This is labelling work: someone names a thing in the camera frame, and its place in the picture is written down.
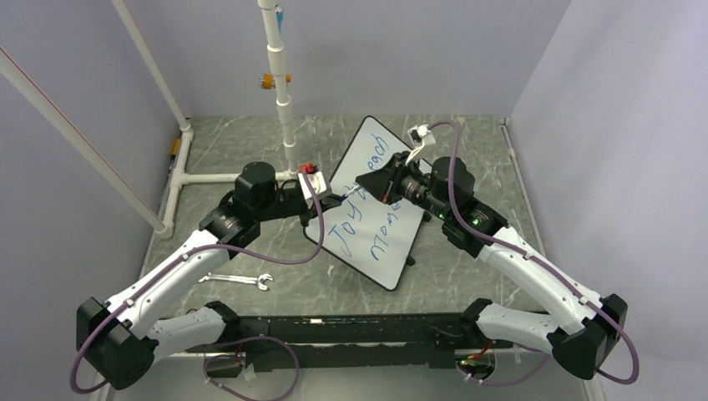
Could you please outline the white whiteboard black frame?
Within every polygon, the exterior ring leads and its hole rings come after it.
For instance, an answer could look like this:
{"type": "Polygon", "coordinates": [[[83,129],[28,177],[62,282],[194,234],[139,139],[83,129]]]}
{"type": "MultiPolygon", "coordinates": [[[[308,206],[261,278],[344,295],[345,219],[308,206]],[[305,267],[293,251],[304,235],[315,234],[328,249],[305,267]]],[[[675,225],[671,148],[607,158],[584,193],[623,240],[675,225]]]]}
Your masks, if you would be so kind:
{"type": "MultiPolygon", "coordinates": [[[[372,116],[360,123],[330,175],[332,192],[354,188],[355,178],[377,170],[409,147],[372,116]]],[[[423,210],[407,200],[383,205],[364,190],[324,213],[323,250],[387,291],[400,282],[423,210]]]]}

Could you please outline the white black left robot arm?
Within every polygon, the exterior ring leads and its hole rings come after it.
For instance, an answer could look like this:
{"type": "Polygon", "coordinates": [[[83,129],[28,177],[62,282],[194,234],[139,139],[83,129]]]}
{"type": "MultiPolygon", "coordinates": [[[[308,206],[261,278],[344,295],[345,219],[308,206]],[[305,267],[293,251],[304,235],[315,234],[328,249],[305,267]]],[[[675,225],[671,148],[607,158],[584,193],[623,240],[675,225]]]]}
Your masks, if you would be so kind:
{"type": "Polygon", "coordinates": [[[315,165],[302,165],[295,177],[279,183],[272,165],[249,163],[235,179],[233,190],[166,260],[108,300],[90,297],[78,307],[78,354],[69,374],[70,388],[88,394],[102,387],[78,384],[82,361],[90,363],[104,384],[124,389],[159,360],[187,348],[212,344],[220,351],[232,349],[240,339],[240,317],[222,302],[210,302],[183,317],[164,319],[164,312],[235,256],[283,266],[309,262],[321,251],[322,238],[310,255],[296,260],[262,255],[248,246],[260,235],[264,221],[298,217],[302,226],[308,226],[316,219],[323,229],[325,212],[340,205],[341,196],[333,193],[315,165]]]}

